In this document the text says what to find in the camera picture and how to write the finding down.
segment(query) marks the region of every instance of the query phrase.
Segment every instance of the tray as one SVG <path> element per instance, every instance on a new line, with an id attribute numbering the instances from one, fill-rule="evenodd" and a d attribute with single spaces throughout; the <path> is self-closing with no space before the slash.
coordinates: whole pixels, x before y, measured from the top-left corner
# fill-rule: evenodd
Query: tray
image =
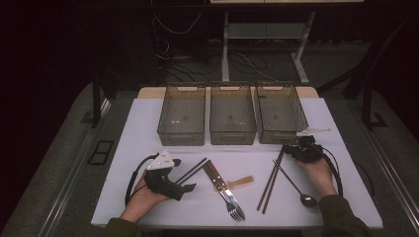
<path id="1" fill-rule="evenodd" d="M 295 144 L 308 123 L 293 82 L 257 81 L 255 91 L 259 142 Z"/>
<path id="2" fill-rule="evenodd" d="M 207 83 L 168 83 L 157 128 L 163 146 L 205 144 Z"/>
<path id="3" fill-rule="evenodd" d="M 212 145 L 252 145 L 256 130 L 249 82 L 212 82 L 210 84 L 210 143 Z"/>

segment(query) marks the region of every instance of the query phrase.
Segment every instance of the utensil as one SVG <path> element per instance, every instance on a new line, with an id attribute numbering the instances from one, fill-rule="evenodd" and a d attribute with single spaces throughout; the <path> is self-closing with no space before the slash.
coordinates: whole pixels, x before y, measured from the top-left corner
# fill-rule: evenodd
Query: utensil
<path id="1" fill-rule="evenodd" d="M 265 205 L 264 205 L 263 210 L 262 210 L 263 214 L 265 214 L 266 209 L 268 208 L 268 202 L 269 202 L 269 199 L 271 197 L 272 189 L 274 188 L 274 183 L 277 180 L 278 167 L 281 164 L 281 160 L 283 159 L 283 156 L 284 156 L 284 146 L 281 149 L 281 152 L 280 152 L 280 155 L 278 156 L 277 162 L 275 162 L 274 169 L 272 170 L 271 176 L 269 177 L 268 183 L 266 184 L 265 190 L 263 191 L 262 197 L 261 197 L 261 199 L 259 201 L 259 204 L 258 204 L 257 210 L 259 210 L 261 208 L 262 203 L 265 199 L 266 192 L 268 192 L 268 196 L 266 197 Z"/>
<path id="2" fill-rule="evenodd" d="M 284 169 L 281 166 L 278 166 L 278 169 L 283 173 L 283 175 L 287 178 L 287 180 L 290 181 L 290 183 L 293 185 L 293 187 L 299 192 L 299 200 L 301 203 L 307 207 L 316 207 L 317 206 L 317 200 L 309 195 L 303 194 L 299 188 L 293 183 L 291 178 L 287 175 L 287 173 L 284 171 Z"/>
<path id="3" fill-rule="evenodd" d="M 238 201 L 232 194 L 231 190 L 227 188 L 227 185 L 225 184 L 221 175 L 216 170 L 211 160 L 207 161 L 207 163 L 204 166 L 204 170 L 209 176 L 209 179 L 212 181 L 212 184 L 215 190 L 225 200 L 227 211 L 230 214 L 230 216 L 236 221 L 245 220 L 243 209 L 241 208 L 240 204 L 238 203 Z"/>
<path id="4" fill-rule="evenodd" d="M 204 165 L 202 165 L 205 161 L 207 160 L 207 158 L 204 158 L 203 160 L 201 160 L 197 165 L 195 165 L 191 170 L 189 170 L 185 175 L 183 175 L 181 178 L 179 178 L 179 180 L 177 180 L 175 182 L 175 184 L 177 185 L 182 185 L 183 183 L 185 183 L 189 178 L 191 178 L 192 176 L 194 176 L 195 174 L 197 174 L 197 172 L 199 172 Z"/>

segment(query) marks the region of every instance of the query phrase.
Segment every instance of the silverware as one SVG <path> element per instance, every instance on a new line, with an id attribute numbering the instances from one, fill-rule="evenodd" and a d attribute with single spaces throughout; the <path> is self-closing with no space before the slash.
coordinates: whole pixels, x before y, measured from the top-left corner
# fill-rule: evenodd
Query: silverware
<path id="1" fill-rule="evenodd" d="M 287 178 L 287 180 L 290 181 L 290 183 L 293 185 L 293 187 L 299 192 L 299 200 L 301 201 L 301 203 L 303 205 L 305 205 L 307 207 L 310 207 L 310 208 L 313 208 L 313 207 L 317 206 L 317 200 L 314 197 L 312 197 L 310 195 L 303 194 L 299 190 L 299 188 L 296 186 L 296 184 L 293 183 L 293 180 L 290 178 L 290 176 L 287 175 L 286 171 L 281 166 L 278 166 L 278 169 L 280 169 L 280 171 Z"/>
<path id="2" fill-rule="evenodd" d="M 231 190 L 227 188 L 226 183 L 224 182 L 221 175 L 216 170 L 211 160 L 207 161 L 207 163 L 204 166 L 204 170 L 209 176 L 209 179 L 212 181 L 212 184 L 215 190 L 225 200 L 227 211 L 230 214 L 230 216 L 236 221 L 245 220 L 243 209 L 241 208 L 240 204 L 234 197 Z"/>

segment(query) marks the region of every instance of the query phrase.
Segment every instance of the chopsticks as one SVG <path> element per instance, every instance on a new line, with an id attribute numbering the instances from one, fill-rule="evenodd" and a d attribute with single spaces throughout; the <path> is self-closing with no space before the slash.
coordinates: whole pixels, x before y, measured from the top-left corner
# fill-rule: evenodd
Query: chopsticks
<path id="1" fill-rule="evenodd" d="M 281 161 L 283 159 L 284 156 L 284 146 L 281 149 L 280 155 L 278 156 L 278 159 L 275 161 L 275 165 L 274 165 L 274 169 L 271 172 L 271 176 L 269 177 L 268 183 L 266 184 L 265 190 L 262 193 L 262 197 L 259 201 L 258 204 L 258 208 L 257 210 L 260 210 L 262 203 L 265 200 L 265 195 L 268 192 L 268 196 L 266 197 L 265 200 L 265 204 L 262 210 L 262 213 L 265 214 L 266 209 L 268 208 L 268 202 L 269 202 L 269 198 L 271 197 L 271 193 L 272 193 L 272 189 L 274 188 L 274 183 L 277 180 L 277 175 L 278 175 L 278 170 L 279 170 L 279 166 L 281 165 Z"/>
<path id="2" fill-rule="evenodd" d="M 175 184 L 177 185 L 182 185 L 183 183 L 185 183 L 187 180 L 189 180 L 189 178 L 191 178 L 193 175 L 195 175 L 198 171 L 200 171 L 205 164 L 208 162 L 206 162 L 205 164 L 203 164 L 205 161 L 207 160 L 207 158 L 204 158 L 203 160 L 201 160 L 197 165 L 195 165 L 194 167 L 192 167 L 191 170 L 189 170 L 185 175 L 183 175 L 181 178 L 179 178 L 179 180 L 177 180 L 175 182 Z"/>

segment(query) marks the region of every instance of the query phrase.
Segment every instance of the white table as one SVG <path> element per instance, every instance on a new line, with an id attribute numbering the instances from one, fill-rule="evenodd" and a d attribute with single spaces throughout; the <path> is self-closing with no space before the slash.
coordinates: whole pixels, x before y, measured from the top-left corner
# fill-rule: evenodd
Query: white table
<path id="1" fill-rule="evenodd" d="M 155 98 L 147 93 L 143 95 L 142 98 Z M 156 132 L 162 103 L 163 99 L 134 100 L 92 218 L 93 225 L 105 226 L 110 218 L 120 216 L 125 208 L 126 187 L 132 171 L 142 159 L 165 149 L 172 154 L 172 158 L 182 160 L 182 164 L 169 175 L 172 181 L 176 181 L 205 157 L 211 159 L 225 181 L 252 175 L 255 180 L 253 183 L 232 190 L 243 207 L 246 220 L 236 222 L 228 215 L 223 199 L 214 191 L 204 170 L 201 170 L 186 183 L 197 183 L 195 190 L 184 194 L 180 201 L 171 199 L 157 205 L 139 222 L 143 228 L 304 229 L 323 225 L 318 208 L 304 207 L 299 201 L 298 192 L 281 173 L 275 182 L 267 212 L 262 214 L 256 210 L 273 169 L 272 160 L 278 157 L 281 145 L 260 144 L 258 138 L 253 145 L 210 145 L 210 101 L 207 100 L 206 144 L 198 147 L 163 147 Z M 344 196 L 354 213 L 369 227 L 382 228 L 377 209 L 324 100 L 301 98 L 301 104 L 310 127 L 332 129 L 329 133 L 315 135 L 316 143 L 323 145 L 337 158 Z M 290 155 L 284 156 L 282 167 L 304 193 L 319 198 L 305 173 Z"/>

